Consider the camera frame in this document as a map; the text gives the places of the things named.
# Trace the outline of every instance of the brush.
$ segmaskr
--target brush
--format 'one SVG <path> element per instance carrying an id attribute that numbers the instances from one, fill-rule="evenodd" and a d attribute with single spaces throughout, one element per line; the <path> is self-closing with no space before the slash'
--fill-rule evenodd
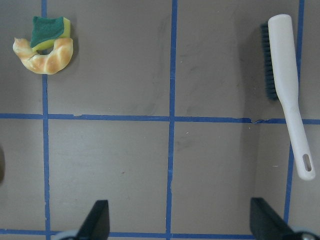
<path id="1" fill-rule="evenodd" d="M 271 17 L 261 25 L 261 34 L 266 95 L 272 100 L 279 99 L 282 105 L 299 177 L 312 180 L 316 173 L 298 105 L 299 82 L 291 17 L 287 14 Z"/>

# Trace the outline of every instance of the gray surface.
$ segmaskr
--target gray surface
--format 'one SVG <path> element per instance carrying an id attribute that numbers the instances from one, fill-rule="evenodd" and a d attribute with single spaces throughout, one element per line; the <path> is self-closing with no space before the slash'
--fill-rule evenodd
<path id="1" fill-rule="evenodd" d="M 283 214 L 285 125 L 176 123 L 175 130 L 174 233 L 250 234 L 252 196 Z"/>
<path id="2" fill-rule="evenodd" d="M 183 0 L 178 5 L 177 116 L 283 118 L 266 98 L 260 24 L 298 0 Z"/>
<path id="3" fill-rule="evenodd" d="M 308 136 L 310 151 L 314 159 L 314 168 L 317 170 L 317 175 L 313 181 L 302 181 L 298 177 L 296 169 L 294 169 L 289 224 L 298 228 L 306 228 L 319 234 L 320 126 L 308 125 L 305 127 L 305 130 Z"/>
<path id="4" fill-rule="evenodd" d="M 316 27 L 319 20 L 320 2 L 305 2 L 305 18 L 303 27 L 303 46 L 300 79 L 301 114 L 305 118 L 319 119 L 319 40 L 320 33 Z M 306 228 L 320 234 L 320 126 L 308 125 L 306 135 L 313 157 L 316 177 L 311 182 L 301 181 L 294 169 L 291 193 L 289 223 L 297 228 Z"/>
<path id="5" fill-rule="evenodd" d="M 71 20 L 75 50 L 48 77 L 50 113 L 169 114 L 171 1 L 49 0 L 57 15 Z"/>
<path id="6" fill-rule="evenodd" d="M 0 228 L 45 229 L 42 136 L 40 120 L 0 119 Z"/>
<path id="7" fill-rule="evenodd" d="M 78 228 L 108 199 L 112 232 L 165 232 L 167 122 L 49 124 L 52 230 Z"/>
<path id="8" fill-rule="evenodd" d="M 13 51 L 16 38 L 30 41 L 38 0 L 1 1 L 0 113 L 42 114 L 42 80 L 27 70 Z"/>
<path id="9" fill-rule="evenodd" d="M 320 1 L 305 2 L 300 76 L 300 109 L 306 119 L 320 119 Z"/>

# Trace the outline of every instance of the brush bristles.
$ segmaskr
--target brush bristles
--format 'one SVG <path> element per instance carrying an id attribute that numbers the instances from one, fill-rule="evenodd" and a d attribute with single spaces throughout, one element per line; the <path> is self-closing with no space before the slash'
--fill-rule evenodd
<path id="1" fill-rule="evenodd" d="M 262 24 L 260 28 L 261 28 L 262 48 L 263 48 L 263 55 L 264 55 L 265 93 L 269 99 L 277 100 L 278 96 L 276 92 L 274 72 L 272 68 L 268 23 Z"/>

